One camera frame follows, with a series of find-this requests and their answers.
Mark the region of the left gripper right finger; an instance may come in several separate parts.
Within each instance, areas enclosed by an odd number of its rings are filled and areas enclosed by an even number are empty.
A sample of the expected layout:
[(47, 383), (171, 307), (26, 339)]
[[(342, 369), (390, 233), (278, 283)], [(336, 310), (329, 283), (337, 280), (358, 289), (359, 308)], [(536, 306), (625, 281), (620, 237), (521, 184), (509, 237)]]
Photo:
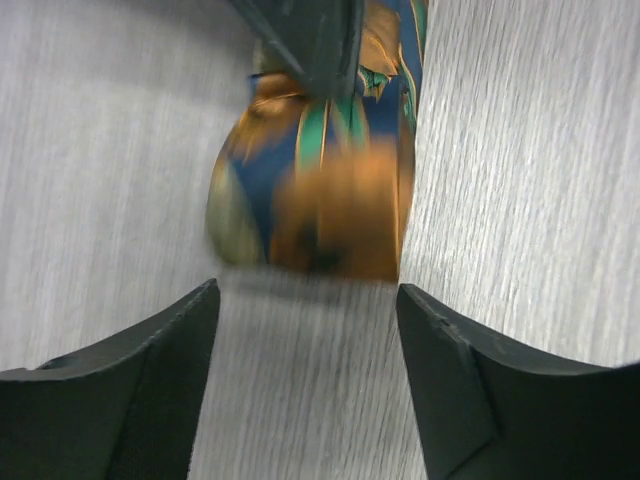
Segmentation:
[(431, 479), (635, 479), (639, 367), (519, 342), (412, 284), (396, 300)]

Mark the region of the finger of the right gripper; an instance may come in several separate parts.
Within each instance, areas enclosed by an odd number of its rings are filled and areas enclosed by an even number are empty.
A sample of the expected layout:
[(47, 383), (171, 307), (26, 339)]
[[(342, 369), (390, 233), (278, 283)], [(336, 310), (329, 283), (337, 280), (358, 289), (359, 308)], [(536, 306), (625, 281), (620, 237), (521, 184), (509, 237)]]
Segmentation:
[(311, 94), (330, 99), (353, 94), (363, 0), (235, 0), (231, 5)]

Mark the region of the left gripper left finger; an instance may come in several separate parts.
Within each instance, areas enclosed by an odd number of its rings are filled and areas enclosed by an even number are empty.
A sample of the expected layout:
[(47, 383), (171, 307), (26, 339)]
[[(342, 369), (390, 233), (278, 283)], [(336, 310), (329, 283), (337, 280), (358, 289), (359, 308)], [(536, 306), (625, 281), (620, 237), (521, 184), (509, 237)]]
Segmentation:
[(97, 343), (2, 372), (2, 478), (187, 478), (219, 309), (210, 279)]

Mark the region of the floral patterned necktie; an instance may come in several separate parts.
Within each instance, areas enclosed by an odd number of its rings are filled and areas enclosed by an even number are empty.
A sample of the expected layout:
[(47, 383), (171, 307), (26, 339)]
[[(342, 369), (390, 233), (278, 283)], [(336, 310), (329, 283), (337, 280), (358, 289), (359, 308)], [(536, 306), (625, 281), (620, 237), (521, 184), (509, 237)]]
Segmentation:
[(394, 282), (412, 202), (429, 5), (369, 1), (355, 91), (317, 99), (264, 41), (251, 100), (212, 171), (226, 263)]

